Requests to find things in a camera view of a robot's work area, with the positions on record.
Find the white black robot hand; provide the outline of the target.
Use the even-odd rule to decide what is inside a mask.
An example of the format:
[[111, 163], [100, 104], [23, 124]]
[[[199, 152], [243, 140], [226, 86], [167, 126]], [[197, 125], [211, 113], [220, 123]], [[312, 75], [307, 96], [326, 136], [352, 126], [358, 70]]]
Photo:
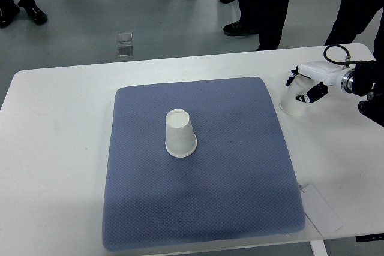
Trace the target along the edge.
[[297, 75], [314, 80], [316, 85], [306, 93], [295, 96], [295, 100], [302, 103], [313, 103], [328, 93], [329, 86], [338, 87], [341, 91], [351, 94], [354, 72], [355, 70], [348, 64], [338, 65], [325, 61], [308, 62], [299, 64], [294, 70], [291, 70], [286, 86], [290, 86]]

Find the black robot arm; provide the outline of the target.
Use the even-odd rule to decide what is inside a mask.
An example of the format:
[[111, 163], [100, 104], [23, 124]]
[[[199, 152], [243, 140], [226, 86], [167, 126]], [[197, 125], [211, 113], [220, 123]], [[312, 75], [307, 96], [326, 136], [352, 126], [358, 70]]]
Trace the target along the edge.
[[383, 126], [383, 62], [353, 61], [352, 76], [347, 79], [346, 92], [366, 100], [358, 103], [358, 111]]

